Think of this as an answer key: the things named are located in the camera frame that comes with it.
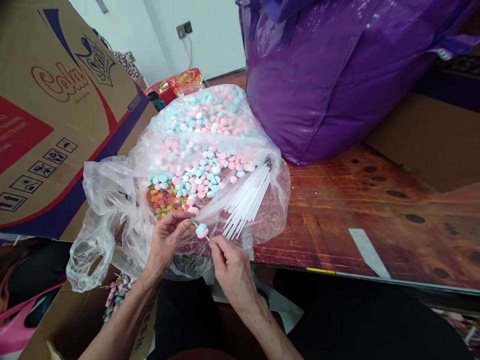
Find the dark clothing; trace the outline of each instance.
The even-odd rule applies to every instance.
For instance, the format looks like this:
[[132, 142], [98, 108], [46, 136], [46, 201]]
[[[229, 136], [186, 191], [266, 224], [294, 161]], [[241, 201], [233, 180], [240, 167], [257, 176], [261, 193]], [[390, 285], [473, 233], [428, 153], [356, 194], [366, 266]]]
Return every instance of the dark clothing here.
[[[273, 286], [305, 311], [288, 334], [305, 360], [474, 358], [451, 325], [398, 286], [286, 269]], [[148, 360], [195, 348], [228, 353], [223, 327], [202, 278], [164, 279]]]

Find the person's right hand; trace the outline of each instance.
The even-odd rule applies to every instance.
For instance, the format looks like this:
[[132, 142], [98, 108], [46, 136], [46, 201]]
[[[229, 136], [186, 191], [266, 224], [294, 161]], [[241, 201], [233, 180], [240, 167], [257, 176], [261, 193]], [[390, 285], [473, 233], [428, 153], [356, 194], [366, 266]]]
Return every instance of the person's right hand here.
[[215, 236], [208, 243], [215, 265], [215, 277], [231, 306], [239, 314], [248, 313], [265, 299], [257, 293], [250, 268], [249, 254], [225, 236]]

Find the candy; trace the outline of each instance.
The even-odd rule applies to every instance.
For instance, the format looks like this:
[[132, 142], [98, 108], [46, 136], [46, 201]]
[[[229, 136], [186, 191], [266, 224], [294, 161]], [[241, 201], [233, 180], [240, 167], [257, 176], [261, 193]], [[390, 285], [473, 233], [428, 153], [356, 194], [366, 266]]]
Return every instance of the candy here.
[[203, 233], [206, 229], [207, 229], [207, 225], [205, 225], [204, 223], [201, 223], [196, 227], [195, 233], [196, 234]]

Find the table surface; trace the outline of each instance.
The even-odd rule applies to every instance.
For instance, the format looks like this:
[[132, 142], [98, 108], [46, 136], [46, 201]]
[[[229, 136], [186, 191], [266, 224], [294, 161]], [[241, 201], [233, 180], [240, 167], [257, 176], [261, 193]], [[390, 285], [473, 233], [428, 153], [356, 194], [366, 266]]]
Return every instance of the table surface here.
[[[246, 85], [245, 72], [215, 80]], [[363, 229], [392, 283], [480, 293], [480, 184], [438, 193], [361, 145], [306, 167], [289, 164], [285, 231], [254, 260], [380, 280], [349, 229]]]

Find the purple bag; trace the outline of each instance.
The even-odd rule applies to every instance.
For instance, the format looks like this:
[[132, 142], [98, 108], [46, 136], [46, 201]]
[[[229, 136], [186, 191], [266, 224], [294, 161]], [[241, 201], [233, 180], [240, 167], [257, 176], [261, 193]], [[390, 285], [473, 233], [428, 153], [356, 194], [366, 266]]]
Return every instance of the purple bag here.
[[298, 166], [357, 145], [436, 57], [479, 41], [454, 36], [480, 0], [244, 0], [250, 107]]

